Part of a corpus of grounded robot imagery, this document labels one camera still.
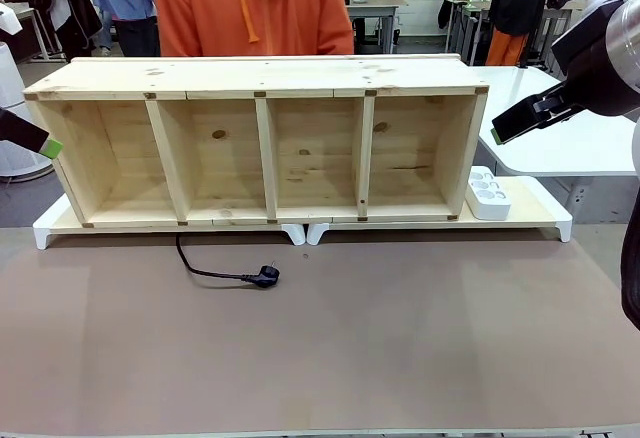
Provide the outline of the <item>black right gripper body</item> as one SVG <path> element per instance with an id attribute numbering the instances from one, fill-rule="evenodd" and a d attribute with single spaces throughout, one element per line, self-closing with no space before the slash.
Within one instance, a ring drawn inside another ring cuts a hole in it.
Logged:
<path id="1" fill-rule="evenodd" d="M 565 81 L 556 92 L 566 107 L 579 107 L 597 114 L 610 114 L 606 102 L 604 79 L 601 70 L 606 58 L 602 51 L 604 28 L 598 24 L 579 22 L 552 45 Z"/>

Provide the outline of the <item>wood-top riser with white legs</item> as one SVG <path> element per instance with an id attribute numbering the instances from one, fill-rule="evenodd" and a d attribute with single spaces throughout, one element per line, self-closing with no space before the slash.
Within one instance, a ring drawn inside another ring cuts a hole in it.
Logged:
<path id="1" fill-rule="evenodd" d="M 401 229 L 546 229 L 558 231 L 559 239 L 571 239 L 572 215 L 533 177 L 496 177 L 511 200 L 505 221 L 483 221 L 474 217 L 467 203 L 457 219 L 446 221 L 314 223 L 308 226 L 306 243 L 317 245 L 328 231 Z"/>
<path id="2" fill-rule="evenodd" d="M 58 198 L 32 225 L 36 247 L 46 250 L 56 236 L 82 234 L 144 234 L 144 233 L 218 233 L 218 232 L 283 232 L 291 243 L 301 246 L 306 243 L 306 231 L 302 224 L 257 224 L 257 225 L 189 225 L 177 223 L 145 224 L 142 222 L 122 224 L 81 224 L 66 194 Z"/>

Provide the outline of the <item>white power strip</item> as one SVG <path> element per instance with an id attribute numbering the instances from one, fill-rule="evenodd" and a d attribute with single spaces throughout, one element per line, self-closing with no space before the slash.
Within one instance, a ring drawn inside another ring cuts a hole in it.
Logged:
<path id="1" fill-rule="evenodd" d="M 471 167 L 465 199 L 474 217 L 483 221 L 505 221 L 511 209 L 506 190 L 485 166 Z"/>

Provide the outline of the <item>person in black top orange trousers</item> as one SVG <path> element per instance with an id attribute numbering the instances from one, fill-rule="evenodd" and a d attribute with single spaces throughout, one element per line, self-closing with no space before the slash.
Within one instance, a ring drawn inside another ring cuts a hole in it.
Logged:
<path id="1" fill-rule="evenodd" d="M 514 66 L 534 28 L 539 0 L 491 0 L 493 26 L 486 66 Z"/>

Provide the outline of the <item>white desk with metal legs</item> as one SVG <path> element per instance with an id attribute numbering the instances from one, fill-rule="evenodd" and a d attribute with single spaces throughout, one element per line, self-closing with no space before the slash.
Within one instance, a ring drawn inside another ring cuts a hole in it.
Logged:
<path id="1" fill-rule="evenodd" d="M 5 3 L 12 8 L 23 29 L 16 35 L 0 31 L 0 42 L 8 45 L 18 62 L 64 63 L 65 56 L 54 34 L 49 34 L 44 18 L 28 3 Z"/>

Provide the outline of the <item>background table with green items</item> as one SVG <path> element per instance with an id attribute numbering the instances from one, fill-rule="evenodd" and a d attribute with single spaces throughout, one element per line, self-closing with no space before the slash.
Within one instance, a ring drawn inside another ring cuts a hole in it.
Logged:
<path id="1" fill-rule="evenodd" d="M 446 30 L 445 52 L 458 54 L 469 66 L 484 66 L 491 42 L 489 0 L 443 0 L 438 23 Z"/>

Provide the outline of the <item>person in dark clothes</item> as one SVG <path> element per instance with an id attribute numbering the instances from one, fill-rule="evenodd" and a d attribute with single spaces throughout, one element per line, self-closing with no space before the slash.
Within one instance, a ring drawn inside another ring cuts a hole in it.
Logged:
<path id="1" fill-rule="evenodd" d="M 91 0 L 45 0 L 46 10 L 66 61 L 90 57 L 102 21 Z"/>

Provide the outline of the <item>grey background workbench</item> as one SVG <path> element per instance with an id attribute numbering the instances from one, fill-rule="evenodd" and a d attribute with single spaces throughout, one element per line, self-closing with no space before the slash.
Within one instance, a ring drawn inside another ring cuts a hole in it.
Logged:
<path id="1" fill-rule="evenodd" d="M 407 6 L 405 0 L 367 0 L 363 3 L 351 3 L 346 6 L 351 19 L 377 18 L 381 22 L 379 38 L 382 53 L 394 53 L 394 31 L 397 12 Z"/>

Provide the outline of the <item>person in orange hoodie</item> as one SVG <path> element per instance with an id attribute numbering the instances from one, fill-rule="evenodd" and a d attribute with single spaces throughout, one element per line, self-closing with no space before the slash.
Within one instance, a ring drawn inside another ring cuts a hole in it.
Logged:
<path id="1" fill-rule="evenodd" d="M 165 57 L 351 55 L 344 0 L 155 0 Z"/>

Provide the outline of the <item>four-compartment pine wood shelf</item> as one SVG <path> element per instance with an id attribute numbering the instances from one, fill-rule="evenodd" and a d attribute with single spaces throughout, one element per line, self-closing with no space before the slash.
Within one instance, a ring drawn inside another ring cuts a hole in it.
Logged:
<path id="1" fill-rule="evenodd" d="M 88 58 L 32 84 L 86 228 L 455 221 L 488 85 L 434 55 Z"/>

